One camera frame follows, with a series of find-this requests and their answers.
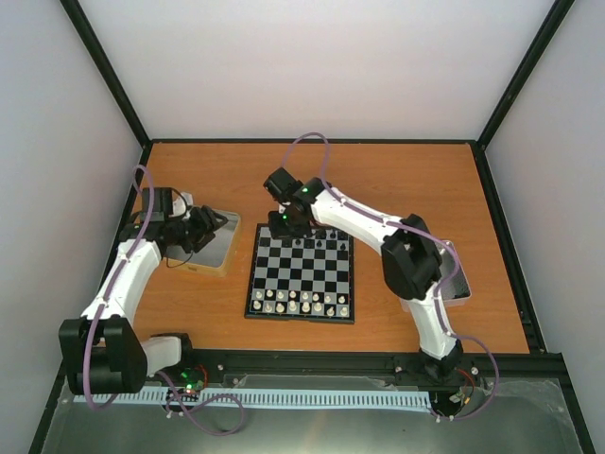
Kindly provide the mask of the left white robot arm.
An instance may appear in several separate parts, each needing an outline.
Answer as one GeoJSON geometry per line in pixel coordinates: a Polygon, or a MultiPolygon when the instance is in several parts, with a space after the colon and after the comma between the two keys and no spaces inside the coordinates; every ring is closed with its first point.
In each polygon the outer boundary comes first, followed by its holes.
{"type": "Polygon", "coordinates": [[[188,335],[139,341],[132,325],[147,282],[166,252],[200,252],[228,219],[172,187],[146,187],[141,197],[142,208],[120,232],[114,263],[97,295],[78,318],[60,326],[67,383],[73,394],[87,400],[97,394],[137,393],[163,369],[179,381],[197,369],[188,335]]]}

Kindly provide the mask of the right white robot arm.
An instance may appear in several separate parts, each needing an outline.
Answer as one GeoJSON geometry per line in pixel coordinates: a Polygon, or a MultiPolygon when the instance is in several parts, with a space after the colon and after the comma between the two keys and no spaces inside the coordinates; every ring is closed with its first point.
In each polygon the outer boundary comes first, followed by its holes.
{"type": "Polygon", "coordinates": [[[314,227],[332,227],[376,251],[387,287],[412,315],[424,372],[434,381],[453,373],[463,348],[447,318],[442,287],[458,273],[459,259],[422,218],[371,209],[321,178],[303,183],[282,167],[263,187],[279,204],[268,213],[273,237],[308,237],[314,227]]]}

